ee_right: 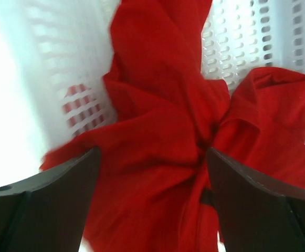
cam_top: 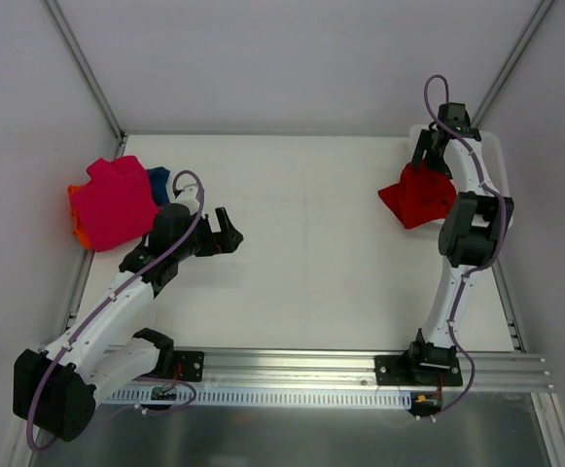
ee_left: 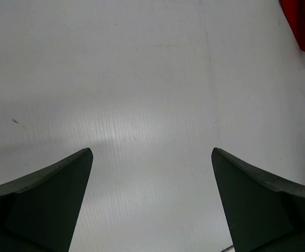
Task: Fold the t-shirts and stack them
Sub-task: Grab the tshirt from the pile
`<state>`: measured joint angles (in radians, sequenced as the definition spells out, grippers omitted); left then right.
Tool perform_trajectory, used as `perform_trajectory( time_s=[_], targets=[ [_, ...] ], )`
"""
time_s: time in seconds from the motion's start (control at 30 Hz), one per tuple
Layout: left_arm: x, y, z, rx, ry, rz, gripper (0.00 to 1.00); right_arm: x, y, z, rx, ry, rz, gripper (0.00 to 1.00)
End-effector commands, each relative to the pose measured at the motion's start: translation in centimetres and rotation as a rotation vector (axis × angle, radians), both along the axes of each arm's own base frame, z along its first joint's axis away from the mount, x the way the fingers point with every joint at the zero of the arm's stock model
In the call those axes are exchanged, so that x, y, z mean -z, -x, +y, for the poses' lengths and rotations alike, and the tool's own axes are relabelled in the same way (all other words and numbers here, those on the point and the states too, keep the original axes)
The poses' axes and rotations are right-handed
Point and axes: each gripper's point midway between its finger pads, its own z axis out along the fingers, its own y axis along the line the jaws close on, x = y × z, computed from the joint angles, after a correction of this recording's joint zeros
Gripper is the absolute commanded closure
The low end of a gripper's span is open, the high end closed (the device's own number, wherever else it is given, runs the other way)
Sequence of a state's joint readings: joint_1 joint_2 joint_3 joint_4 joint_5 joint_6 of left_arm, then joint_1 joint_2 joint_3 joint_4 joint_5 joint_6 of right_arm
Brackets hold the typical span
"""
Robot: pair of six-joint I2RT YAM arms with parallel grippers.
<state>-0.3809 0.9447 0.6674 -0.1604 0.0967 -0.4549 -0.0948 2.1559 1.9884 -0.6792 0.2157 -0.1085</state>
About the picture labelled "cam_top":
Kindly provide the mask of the red t shirt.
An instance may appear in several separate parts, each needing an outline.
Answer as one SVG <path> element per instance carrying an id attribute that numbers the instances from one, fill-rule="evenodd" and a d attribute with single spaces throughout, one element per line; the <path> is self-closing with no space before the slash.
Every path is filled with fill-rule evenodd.
<path id="1" fill-rule="evenodd" d="M 450 179 L 422 162 L 408 163 L 396 184 L 378 191 L 381 201 L 407 230 L 444 220 L 457 197 Z"/>

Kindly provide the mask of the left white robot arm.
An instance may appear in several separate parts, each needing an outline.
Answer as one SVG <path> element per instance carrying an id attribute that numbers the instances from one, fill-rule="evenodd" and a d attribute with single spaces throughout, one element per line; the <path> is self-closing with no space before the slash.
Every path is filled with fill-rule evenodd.
<path id="1" fill-rule="evenodd" d="M 120 350 L 107 348 L 177 276 L 183 261 L 237 250 L 243 234 L 225 208 L 216 208 L 215 215 L 219 229 L 213 231 L 197 204 L 163 206 L 89 315 L 43 350 L 21 353 L 14 364 L 13 413 L 25 420 L 28 435 L 40 428 L 70 442 L 87 428 L 97 407 L 125 384 L 171 374 L 174 342 L 158 331 L 144 328 Z"/>

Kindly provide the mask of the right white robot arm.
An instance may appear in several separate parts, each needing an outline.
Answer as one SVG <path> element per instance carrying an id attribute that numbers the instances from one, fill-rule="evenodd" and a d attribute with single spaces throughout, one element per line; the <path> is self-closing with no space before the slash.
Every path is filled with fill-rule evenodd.
<path id="1" fill-rule="evenodd" d="M 400 359 L 405 385 L 460 386 L 459 318 L 478 274 L 492 267 L 502 249 L 514 203 L 492 182 L 481 157 L 482 138 L 463 103 L 447 102 L 432 116 L 417 147 L 428 150 L 430 168 L 445 172 L 456 197 L 441 226 L 439 288 L 426 321 Z"/>

